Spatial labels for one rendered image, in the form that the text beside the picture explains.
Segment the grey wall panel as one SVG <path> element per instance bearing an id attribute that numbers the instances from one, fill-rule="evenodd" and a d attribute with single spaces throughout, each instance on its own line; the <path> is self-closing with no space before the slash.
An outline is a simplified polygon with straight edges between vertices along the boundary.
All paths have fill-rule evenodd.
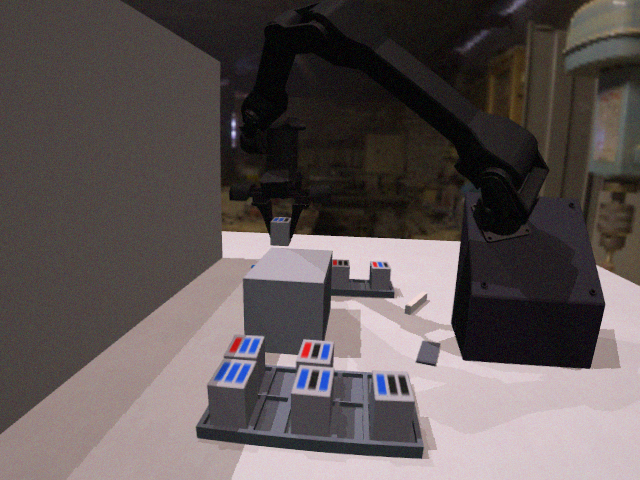
<path id="1" fill-rule="evenodd" d="M 120 0 L 0 0 L 0 434 L 223 258 L 220 69 Z"/>

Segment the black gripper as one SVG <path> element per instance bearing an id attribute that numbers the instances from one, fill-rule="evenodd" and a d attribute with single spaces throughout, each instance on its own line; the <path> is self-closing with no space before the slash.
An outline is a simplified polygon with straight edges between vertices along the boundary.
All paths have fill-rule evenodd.
<path id="1" fill-rule="evenodd" d="M 267 164 L 272 164 L 273 170 L 283 169 L 284 163 L 290 163 L 292 169 L 297 169 L 297 156 L 267 155 Z M 259 209 L 270 236 L 270 222 L 273 220 L 271 199 L 265 200 L 262 198 L 261 187 L 257 187 L 256 183 L 236 184 L 230 188 L 230 200 L 246 201 L 249 197 L 252 197 L 251 205 Z M 294 198 L 295 200 L 292 205 L 290 224 L 290 239 L 292 239 L 303 208 L 309 207 L 311 201 L 313 203 L 330 204 L 332 188 L 327 185 L 311 185 L 310 189 L 291 190 L 289 198 Z"/>

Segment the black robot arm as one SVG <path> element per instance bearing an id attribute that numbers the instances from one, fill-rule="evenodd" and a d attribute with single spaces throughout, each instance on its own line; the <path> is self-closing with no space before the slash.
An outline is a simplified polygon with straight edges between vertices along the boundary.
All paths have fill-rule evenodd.
<path id="1" fill-rule="evenodd" d="M 550 170 L 537 139 L 508 117 L 475 107 L 391 40 L 364 0 L 287 9 L 267 24 L 264 35 L 256 82 L 241 106 L 239 143 L 246 153 L 297 156 L 304 124 L 293 116 L 272 123 L 287 111 L 285 86 L 295 55 L 316 54 L 363 71 L 452 142 L 459 155 L 454 168 L 476 190 L 481 187 L 471 210 L 487 243 L 531 233 L 527 221 Z"/>

